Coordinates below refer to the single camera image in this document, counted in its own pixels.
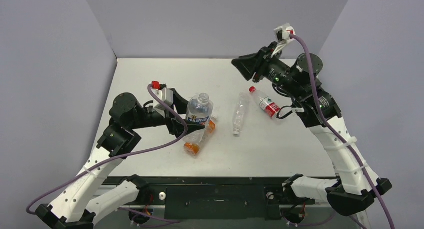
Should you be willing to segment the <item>clear blue-label bottle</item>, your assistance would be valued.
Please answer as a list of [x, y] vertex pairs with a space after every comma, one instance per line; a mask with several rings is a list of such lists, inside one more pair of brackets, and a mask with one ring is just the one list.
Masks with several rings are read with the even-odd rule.
[[213, 113], [213, 108], [214, 104], [207, 93], [196, 94], [188, 103], [185, 119], [189, 122], [204, 125], [206, 128]]

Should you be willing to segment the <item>orange tea bottle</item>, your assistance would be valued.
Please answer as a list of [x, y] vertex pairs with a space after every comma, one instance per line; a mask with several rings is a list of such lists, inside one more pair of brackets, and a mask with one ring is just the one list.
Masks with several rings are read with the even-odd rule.
[[217, 122], [217, 117], [212, 115], [205, 129], [193, 132], [184, 139], [183, 149], [191, 156], [198, 155], [215, 133]]

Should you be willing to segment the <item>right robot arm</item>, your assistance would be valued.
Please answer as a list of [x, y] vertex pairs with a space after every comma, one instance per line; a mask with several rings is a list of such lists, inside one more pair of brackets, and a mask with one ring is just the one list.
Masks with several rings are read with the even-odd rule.
[[349, 134], [341, 109], [322, 88], [317, 78], [323, 69], [322, 60], [315, 54], [303, 53], [290, 66], [273, 57], [273, 51], [271, 47], [263, 47], [231, 63], [247, 81], [258, 83], [268, 79], [291, 98], [296, 114], [321, 143], [336, 174], [334, 179], [296, 174], [283, 183], [283, 198], [289, 203], [302, 199], [326, 202], [345, 217], [365, 211], [392, 184], [366, 163], [356, 138]]

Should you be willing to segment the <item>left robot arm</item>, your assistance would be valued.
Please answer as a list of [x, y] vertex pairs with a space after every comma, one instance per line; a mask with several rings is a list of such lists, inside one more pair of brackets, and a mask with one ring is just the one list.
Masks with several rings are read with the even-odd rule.
[[138, 175], [125, 179], [116, 188], [95, 197], [110, 173], [125, 159], [136, 155], [141, 141], [138, 129], [166, 126], [180, 141], [184, 136], [205, 126], [182, 118], [188, 101], [175, 89], [161, 84], [148, 86], [153, 101], [141, 105], [128, 92], [118, 95], [110, 109], [110, 121], [78, 175], [61, 185], [52, 202], [37, 207], [35, 215], [51, 229], [92, 229], [120, 207], [149, 198], [148, 183]]

